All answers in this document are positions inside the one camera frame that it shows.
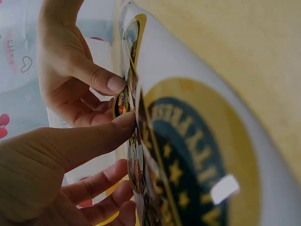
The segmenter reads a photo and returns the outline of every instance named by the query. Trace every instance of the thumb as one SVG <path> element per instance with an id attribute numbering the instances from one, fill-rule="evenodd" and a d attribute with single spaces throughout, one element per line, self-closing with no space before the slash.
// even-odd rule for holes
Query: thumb
<path id="1" fill-rule="evenodd" d="M 121 77 L 94 64 L 83 54 L 74 54 L 69 61 L 71 61 L 68 62 L 71 76 L 101 93 L 113 96 L 120 93 L 126 86 L 126 82 Z"/>
<path id="2" fill-rule="evenodd" d="M 69 171 L 97 156 L 109 153 L 130 138 L 135 117 L 126 113 L 112 122 L 72 129 L 43 128 L 33 131 L 35 150 L 43 152 Z"/>

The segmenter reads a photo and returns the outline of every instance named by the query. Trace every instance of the round sticker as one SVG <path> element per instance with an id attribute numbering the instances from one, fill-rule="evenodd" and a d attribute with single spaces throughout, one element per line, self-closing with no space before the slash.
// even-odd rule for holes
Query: round sticker
<path id="1" fill-rule="evenodd" d="M 256 157 L 229 104 L 204 84 L 184 78 L 158 83 L 144 103 L 151 129 L 143 142 L 153 147 L 166 178 L 160 188 L 167 198 L 163 220 L 178 226 L 258 225 Z M 237 192 L 223 194 L 229 186 Z"/>

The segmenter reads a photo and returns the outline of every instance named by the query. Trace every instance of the wrist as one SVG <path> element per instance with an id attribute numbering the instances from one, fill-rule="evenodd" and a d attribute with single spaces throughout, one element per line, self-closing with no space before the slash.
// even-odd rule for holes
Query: wrist
<path id="1" fill-rule="evenodd" d="M 39 20 L 74 25 L 84 0 L 43 0 Z"/>

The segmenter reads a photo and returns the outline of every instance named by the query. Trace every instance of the hand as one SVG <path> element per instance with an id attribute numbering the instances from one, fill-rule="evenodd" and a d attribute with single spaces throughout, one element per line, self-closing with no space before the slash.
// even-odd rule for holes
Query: hand
<path id="1" fill-rule="evenodd" d="M 50 109 L 76 127 L 112 120 L 110 102 L 100 102 L 89 90 L 113 96 L 125 87 L 119 76 L 95 65 L 76 27 L 83 0 L 44 0 L 38 24 L 39 79 Z"/>
<path id="2" fill-rule="evenodd" d="M 127 174 L 119 160 L 103 172 L 61 187 L 64 173 L 124 143 L 135 118 L 124 114 L 97 127 L 42 128 L 0 143 L 1 226 L 92 226 L 119 211 L 110 226 L 134 226 L 135 203 L 128 181 L 103 201 L 76 206 L 101 194 Z"/>

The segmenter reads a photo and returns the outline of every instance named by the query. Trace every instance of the heart outline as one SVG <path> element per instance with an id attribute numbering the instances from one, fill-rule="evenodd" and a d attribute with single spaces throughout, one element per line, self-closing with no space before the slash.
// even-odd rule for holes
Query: heart outline
<path id="1" fill-rule="evenodd" d="M 29 62 L 28 65 L 25 63 L 25 59 L 28 59 L 28 62 Z M 23 67 L 21 68 L 21 72 L 25 73 L 32 67 L 33 62 L 32 62 L 32 59 L 29 56 L 24 56 L 22 61 L 23 61 Z"/>

